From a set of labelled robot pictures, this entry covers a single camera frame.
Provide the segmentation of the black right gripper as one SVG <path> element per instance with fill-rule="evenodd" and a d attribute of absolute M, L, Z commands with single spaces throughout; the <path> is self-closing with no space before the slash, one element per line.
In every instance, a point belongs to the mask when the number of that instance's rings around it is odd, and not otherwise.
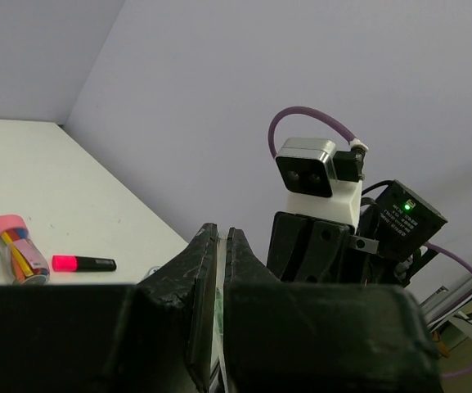
<path fill-rule="evenodd" d="M 447 219 L 399 181 L 381 186 L 384 191 L 377 198 L 361 198 L 356 229 L 276 213 L 267 267 L 282 282 L 407 286 L 437 255 L 422 248 Z"/>

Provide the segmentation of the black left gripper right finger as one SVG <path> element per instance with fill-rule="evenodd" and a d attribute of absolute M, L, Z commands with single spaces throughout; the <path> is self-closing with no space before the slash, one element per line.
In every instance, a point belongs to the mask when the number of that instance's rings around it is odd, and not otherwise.
<path fill-rule="evenodd" d="M 234 392 L 439 392 L 415 298 L 392 285 L 281 282 L 227 239 L 223 353 Z"/>

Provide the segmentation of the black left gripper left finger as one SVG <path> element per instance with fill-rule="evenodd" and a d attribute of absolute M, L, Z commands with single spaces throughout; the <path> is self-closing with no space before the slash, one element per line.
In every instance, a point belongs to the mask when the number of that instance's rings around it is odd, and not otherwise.
<path fill-rule="evenodd" d="M 206 392 L 218 229 L 137 284 L 0 286 L 0 392 Z"/>

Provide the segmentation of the clear pen cap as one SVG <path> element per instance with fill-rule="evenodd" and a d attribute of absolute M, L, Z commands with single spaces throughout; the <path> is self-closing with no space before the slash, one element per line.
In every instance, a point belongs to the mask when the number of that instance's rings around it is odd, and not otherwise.
<path fill-rule="evenodd" d="M 223 286 L 225 280 L 225 268 L 227 262 L 227 241 L 228 234 L 222 233 L 218 236 L 217 248 L 216 248 L 216 283 L 215 283 L 215 298 L 214 298 L 214 343 L 215 353 L 217 356 L 218 375 L 221 377 L 223 390 L 225 392 L 233 392 L 231 383 L 228 377 L 227 365 L 225 360 L 225 354 L 223 349 L 223 324 L 224 324 L 224 298 L 223 298 Z"/>

